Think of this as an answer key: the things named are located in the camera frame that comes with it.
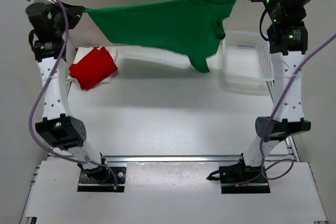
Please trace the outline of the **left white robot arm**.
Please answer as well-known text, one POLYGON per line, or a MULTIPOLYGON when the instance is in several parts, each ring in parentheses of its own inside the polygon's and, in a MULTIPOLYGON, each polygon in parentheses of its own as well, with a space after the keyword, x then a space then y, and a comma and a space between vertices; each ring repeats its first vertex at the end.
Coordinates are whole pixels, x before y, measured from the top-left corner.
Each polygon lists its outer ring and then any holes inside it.
POLYGON ((29 44, 35 55, 43 84, 39 99, 44 99, 42 120, 30 124, 48 144, 52 154, 65 151, 71 160, 90 178, 104 180, 110 175, 106 159, 88 143, 84 123, 73 117, 68 103, 66 43, 70 29, 79 22, 84 8, 56 4, 33 3, 26 14, 33 30, 29 44))

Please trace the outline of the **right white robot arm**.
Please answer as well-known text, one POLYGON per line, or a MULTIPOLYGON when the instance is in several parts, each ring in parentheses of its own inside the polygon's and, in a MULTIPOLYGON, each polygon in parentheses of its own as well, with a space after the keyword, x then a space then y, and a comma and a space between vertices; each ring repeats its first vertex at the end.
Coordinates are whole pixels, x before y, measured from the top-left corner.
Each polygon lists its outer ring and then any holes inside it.
POLYGON ((303 62, 308 49, 308 31, 303 19, 311 0, 250 0, 262 2, 264 15, 272 24, 267 29, 269 52, 274 68, 274 106, 271 116, 258 117, 257 136, 242 154, 250 169, 262 169, 264 159, 288 136, 306 132, 311 123, 304 119, 301 99, 303 62))

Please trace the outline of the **white plastic basket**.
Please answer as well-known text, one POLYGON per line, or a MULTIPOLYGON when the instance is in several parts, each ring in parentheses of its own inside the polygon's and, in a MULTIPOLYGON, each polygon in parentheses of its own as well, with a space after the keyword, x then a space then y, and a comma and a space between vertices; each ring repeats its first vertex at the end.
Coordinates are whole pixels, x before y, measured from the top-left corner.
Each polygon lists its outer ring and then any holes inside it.
POLYGON ((229 87, 265 94, 274 80, 269 42, 259 33, 228 30, 223 40, 223 74, 229 87))

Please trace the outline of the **red t shirt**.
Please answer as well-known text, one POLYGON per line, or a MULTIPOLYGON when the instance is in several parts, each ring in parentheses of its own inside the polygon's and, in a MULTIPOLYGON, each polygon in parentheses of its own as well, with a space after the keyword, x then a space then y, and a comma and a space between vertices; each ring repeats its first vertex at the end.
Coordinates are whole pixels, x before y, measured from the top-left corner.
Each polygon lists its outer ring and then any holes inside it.
POLYGON ((78 81, 82 90, 90 90, 118 70, 117 55, 114 48, 94 47, 69 67, 69 76, 78 81))

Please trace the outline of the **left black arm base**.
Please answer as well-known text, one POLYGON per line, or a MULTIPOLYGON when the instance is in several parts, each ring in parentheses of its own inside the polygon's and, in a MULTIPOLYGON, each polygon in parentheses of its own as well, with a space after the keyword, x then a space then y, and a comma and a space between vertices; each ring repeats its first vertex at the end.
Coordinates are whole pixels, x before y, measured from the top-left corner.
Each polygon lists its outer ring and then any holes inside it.
POLYGON ((101 192, 101 193, 123 193, 125 189, 125 180, 127 175, 126 166, 110 166, 115 177, 109 169, 98 166, 94 169, 81 169, 78 179, 78 192, 101 192))

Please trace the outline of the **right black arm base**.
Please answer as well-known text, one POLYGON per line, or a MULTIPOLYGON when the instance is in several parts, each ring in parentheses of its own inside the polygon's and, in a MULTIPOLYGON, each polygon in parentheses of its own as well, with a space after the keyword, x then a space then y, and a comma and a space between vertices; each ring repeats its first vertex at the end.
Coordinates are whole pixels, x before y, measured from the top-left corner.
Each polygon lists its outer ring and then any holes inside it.
POLYGON ((206 178, 219 181, 222 194, 269 194, 268 180, 261 175, 261 167, 246 166, 243 160, 237 164, 220 166, 206 178))

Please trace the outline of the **green t shirt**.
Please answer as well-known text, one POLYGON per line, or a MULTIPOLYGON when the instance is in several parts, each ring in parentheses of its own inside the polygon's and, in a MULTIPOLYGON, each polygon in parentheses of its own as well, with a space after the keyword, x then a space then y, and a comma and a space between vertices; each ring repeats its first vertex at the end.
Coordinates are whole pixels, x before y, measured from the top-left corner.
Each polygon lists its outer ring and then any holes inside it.
POLYGON ((159 48, 188 57, 201 73, 226 34, 223 20, 236 0, 173 0, 126 7, 86 8, 113 44, 159 48))

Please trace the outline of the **white t shirt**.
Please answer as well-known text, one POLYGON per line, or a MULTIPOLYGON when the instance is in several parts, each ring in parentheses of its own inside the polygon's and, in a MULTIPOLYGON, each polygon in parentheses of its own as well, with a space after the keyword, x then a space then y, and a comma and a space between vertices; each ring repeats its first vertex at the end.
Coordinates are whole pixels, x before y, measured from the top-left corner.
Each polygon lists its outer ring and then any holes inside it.
MULTIPOLYGON (((77 50, 75 59, 73 63, 78 63, 84 56, 86 56, 91 50, 94 48, 101 49, 101 47, 80 47, 77 50)), ((116 47, 107 46, 106 47, 107 52, 111 55, 111 58, 114 62, 116 62, 117 56, 118 56, 118 50, 116 47)), ((110 76, 103 79, 100 84, 110 84, 112 77, 114 74, 111 74, 110 76)))

